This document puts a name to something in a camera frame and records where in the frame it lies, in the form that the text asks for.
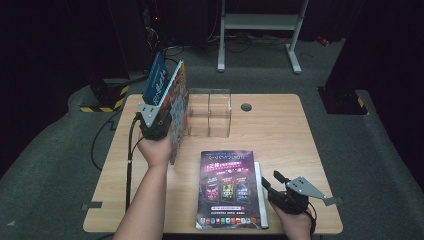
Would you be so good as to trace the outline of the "white metal stand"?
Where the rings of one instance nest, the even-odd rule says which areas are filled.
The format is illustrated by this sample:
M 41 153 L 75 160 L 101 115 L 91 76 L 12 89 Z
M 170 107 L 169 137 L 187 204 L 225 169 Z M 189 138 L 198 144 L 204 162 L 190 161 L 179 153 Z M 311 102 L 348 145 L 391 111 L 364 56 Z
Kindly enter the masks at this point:
M 309 0 L 302 0 L 298 14 L 236 14 L 226 12 L 226 0 L 221 0 L 219 49 L 217 71 L 225 71 L 226 30 L 272 30 L 292 31 L 291 42 L 285 45 L 293 72 L 301 74 L 302 69 L 295 53 L 300 30 L 303 25 Z

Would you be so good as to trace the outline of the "dark equipment rack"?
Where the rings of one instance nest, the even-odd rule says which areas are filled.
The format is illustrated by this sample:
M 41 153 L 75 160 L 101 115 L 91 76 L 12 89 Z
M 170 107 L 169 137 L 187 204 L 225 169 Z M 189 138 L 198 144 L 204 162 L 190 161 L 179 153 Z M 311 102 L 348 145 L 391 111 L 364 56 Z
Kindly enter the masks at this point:
M 163 33 L 160 13 L 160 0 L 137 0 L 145 29 L 150 60 L 153 61 L 161 49 Z

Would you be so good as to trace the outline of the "clear acrylic book rack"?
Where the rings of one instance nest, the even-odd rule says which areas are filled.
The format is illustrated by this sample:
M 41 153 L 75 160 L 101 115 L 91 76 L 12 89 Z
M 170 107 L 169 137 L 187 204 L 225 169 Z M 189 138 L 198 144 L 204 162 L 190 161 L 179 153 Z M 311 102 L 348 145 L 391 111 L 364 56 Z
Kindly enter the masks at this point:
M 231 127 L 229 89 L 192 88 L 189 90 L 189 136 L 228 138 Z

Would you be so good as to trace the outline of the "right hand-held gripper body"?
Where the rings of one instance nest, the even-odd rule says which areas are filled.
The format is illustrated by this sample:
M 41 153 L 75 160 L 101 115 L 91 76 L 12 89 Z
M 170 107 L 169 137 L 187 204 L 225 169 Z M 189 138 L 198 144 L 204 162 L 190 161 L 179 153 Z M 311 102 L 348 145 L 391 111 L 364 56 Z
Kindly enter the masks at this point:
M 303 176 L 289 180 L 284 185 L 286 187 L 285 193 L 281 193 L 275 189 L 277 194 L 273 198 L 268 197 L 268 200 L 287 214 L 298 215 L 305 212 L 310 204 L 310 197 L 321 200 L 327 198 Z

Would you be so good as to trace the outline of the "person's right hand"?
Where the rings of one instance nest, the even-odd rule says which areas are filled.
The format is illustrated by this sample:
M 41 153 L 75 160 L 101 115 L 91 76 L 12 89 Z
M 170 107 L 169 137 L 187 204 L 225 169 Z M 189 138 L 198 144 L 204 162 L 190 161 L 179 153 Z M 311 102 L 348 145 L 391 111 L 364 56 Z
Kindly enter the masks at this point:
M 287 214 L 275 204 L 271 204 L 271 206 L 278 215 L 281 227 L 289 240 L 311 240 L 312 222 L 306 213 Z

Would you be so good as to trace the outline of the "white book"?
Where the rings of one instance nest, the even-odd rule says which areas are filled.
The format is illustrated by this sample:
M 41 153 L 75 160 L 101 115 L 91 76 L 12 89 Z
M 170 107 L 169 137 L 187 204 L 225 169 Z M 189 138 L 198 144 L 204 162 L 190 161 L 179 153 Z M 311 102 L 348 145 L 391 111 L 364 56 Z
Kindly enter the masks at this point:
M 267 216 L 267 208 L 265 203 L 264 191 L 262 186 L 262 175 L 261 168 L 259 162 L 254 163 L 255 167 L 255 178 L 257 182 L 257 194 L 258 194 L 258 204 L 259 204 L 259 212 L 260 212 L 260 221 L 261 221 L 261 229 L 268 229 L 268 216 Z

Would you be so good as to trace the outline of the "light blue picture book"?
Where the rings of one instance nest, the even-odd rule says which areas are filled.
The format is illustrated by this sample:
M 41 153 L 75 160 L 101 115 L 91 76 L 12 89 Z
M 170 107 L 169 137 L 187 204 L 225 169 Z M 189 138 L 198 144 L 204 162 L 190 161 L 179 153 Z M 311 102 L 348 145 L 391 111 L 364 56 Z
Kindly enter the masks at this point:
M 170 136 L 172 143 L 171 165 L 176 162 L 177 153 L 186 132 L 188 100 L 189 93 L 186 86 L 185 63 L 180 60 L 160 102 L 159 112 L 162 126 Z

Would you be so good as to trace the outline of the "dark blue picture book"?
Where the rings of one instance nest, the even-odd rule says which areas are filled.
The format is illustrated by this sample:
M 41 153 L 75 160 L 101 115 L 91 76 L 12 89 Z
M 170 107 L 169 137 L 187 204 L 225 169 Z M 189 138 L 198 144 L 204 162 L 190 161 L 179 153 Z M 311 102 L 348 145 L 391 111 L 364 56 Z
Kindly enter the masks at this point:
M 149 105 L 158 105 L 168 83 L 169 72 L 165 65 L 165 59 L 161 53 L 157 53 L 143 92 L 144 102 Z

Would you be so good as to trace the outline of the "purple and red magazine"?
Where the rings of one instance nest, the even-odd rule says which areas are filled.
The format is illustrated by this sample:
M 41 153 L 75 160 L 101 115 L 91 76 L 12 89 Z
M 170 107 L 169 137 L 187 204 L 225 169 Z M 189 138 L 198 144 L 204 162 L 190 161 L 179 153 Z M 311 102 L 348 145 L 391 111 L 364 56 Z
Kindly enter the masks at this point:
M 252 151 L 201 152 L 196 228 L 262 228 Z

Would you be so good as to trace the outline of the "person's left hand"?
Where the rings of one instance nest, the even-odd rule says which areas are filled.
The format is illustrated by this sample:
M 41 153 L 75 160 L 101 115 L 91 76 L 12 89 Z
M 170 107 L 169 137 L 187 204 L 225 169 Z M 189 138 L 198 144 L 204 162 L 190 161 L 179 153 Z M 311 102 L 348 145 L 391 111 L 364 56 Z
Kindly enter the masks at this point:
M 139 133 L 137 147 L 150 168 L 168 166 L 172 153 L 172 143 L 169 136 L 154 141 L 146 139 L 142 133 Z

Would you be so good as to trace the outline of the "black stand with striped base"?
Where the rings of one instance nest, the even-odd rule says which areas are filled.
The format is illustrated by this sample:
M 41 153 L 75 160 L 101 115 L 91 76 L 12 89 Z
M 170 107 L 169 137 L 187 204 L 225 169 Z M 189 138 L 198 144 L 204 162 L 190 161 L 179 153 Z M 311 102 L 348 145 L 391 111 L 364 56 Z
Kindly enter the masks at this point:
M 328 114 L 367 115 L 364 101 L 355 91 L 345 92 L 326 87 L 319 87 L 318 93 Z
M 100 79 L 89 85 L 80 103 L 82 112 L 114 112 L 123 104 L 129 86 L 124 79 Z

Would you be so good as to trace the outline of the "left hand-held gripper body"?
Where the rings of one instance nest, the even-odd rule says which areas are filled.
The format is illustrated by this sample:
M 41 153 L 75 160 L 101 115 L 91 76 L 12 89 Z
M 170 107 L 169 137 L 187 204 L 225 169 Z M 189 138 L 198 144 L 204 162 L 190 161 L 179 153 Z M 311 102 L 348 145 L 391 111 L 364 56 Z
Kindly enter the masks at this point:
M 141 132 L 145 139 L 159 141 L 168 135 L 172 122 L 171 106 L 163 107 L 138 104 L 141 113 Z

